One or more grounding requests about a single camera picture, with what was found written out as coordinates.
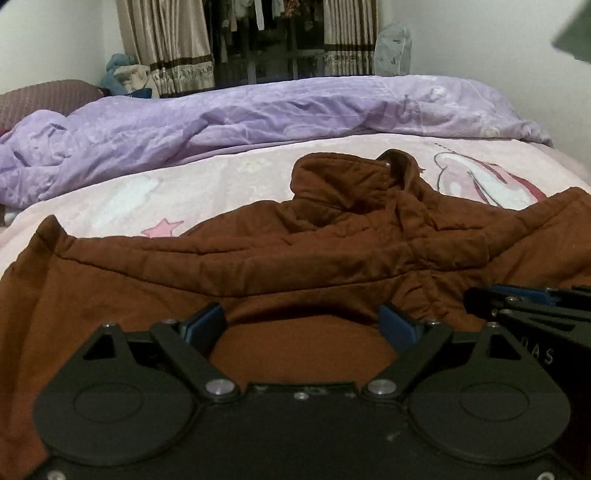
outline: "plastic bag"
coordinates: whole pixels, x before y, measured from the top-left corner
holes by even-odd
[[[407,27],[393,23],[384,28],[375,44],[375,74],[382,77],[408,75],[413,41]]]

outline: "brown jacket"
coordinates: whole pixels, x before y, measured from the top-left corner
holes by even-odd
[[[442,196],[399,151],[313,154],[292,201],[258,202],[179,238],[76,239],[54,217],[0,282],[0,475],[45,458],[35,396],[102,323],[144,330],[221,302],[211,360],[244,385],[374,377],[394,358],[385,301],[457,329],[470,286],[591,284],[591,198],[571,189],[522,212]]]

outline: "white wall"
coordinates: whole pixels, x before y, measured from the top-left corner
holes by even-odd
[[[471,77],[506,94],[559,150],[591,165],[591,65],[551,46],[582,0],[382,0],[413,36],[412,73]]]
[[[0,11],[0,93],[49,80],[97,83],[103,51],[100,1],[11,0]]]
[[[394,0],[378,0],[379,23],[385,27],[394,21]]]
[[[119,30],[119,17],[117,16],[116,0],[103,0],[103,58],[104,65],[115,53],[125,53],[121,31]]]

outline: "blue gripper pad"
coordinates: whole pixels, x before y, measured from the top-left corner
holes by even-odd
[[[399,355],[418,342],[417,322],[392,304],[378,309],[379,332]]]
[[[227,328],[222,306],[212,303],[181,323],[178,332],[200,354],[207,355]]]
[[[514,287],[512,285],[493,285],[491,290],[504,293],[512,297],[525,297],[538,305],[547,307],[556,307],[556,299],[544,290],[534,290],[533,288]]]

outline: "purple comforter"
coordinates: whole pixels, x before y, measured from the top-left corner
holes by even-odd
[[[0,138],[0,203],[25,208],[131,173],[286,142],[364,133],[550,144],[497,90],[450,77],[341,77],[167,100],[38,111]]]

